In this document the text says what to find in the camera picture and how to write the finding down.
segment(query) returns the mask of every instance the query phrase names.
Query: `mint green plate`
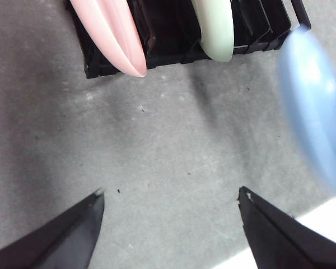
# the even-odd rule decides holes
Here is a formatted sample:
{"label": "mint green plate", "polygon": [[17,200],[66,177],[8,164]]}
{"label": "mint green plate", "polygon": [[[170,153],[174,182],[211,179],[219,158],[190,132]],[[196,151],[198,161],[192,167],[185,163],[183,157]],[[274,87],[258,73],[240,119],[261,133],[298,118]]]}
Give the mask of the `mint green plate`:
{"label": "mint green plate", "polygon": [[200,45],[218,62],[229,62],[234,49],[234,26],[229,0],[192,0],[202,30]]}

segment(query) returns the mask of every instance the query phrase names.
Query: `gray concrete floor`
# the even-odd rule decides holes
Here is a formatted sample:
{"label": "gray concrete floor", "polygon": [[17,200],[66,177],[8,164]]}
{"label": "gray concrete floor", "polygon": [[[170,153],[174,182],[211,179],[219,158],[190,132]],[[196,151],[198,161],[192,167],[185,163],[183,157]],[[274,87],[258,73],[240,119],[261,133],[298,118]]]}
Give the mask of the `gray concrete floor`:
{"label": "gray concrete floor", "polygon": [[[336,64],[336,0],[304,2]],[[247,247],[239,186],[293,215],[325,201],[281,112],[277,55],[87,80],[61,0],[0,0],[0,248],[103,187],[91,269],[209,269]]]}

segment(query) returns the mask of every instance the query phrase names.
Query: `dish rack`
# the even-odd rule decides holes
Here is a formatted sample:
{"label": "dish rack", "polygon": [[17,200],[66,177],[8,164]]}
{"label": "dish rack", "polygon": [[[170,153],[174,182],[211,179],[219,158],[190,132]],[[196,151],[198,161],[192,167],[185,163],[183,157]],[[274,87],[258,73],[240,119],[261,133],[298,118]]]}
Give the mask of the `dish rack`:
{"label": "dish rack", "polygon": [[[234,54],[279,49],[291,31],[283,0],[231,0]],[[191,0],[127,0],[146,56],[147,69],[209,59],[199,41],[201,31]],[[311,28],[302,0],[291,0],[300,24]],[[85,59],[87,78],[120,72],[100,52],[79,20],[69,0]]]}

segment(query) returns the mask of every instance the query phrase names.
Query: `plate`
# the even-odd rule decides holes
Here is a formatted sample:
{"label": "plate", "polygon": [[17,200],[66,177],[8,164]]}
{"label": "plate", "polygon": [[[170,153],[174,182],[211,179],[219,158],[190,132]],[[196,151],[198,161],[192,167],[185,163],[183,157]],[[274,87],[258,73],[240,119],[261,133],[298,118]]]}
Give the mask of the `plate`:
{"label": "plate", "polygon": [[102,54],[123,73],[144,77],[146,59],[126,0],[71,0]]}

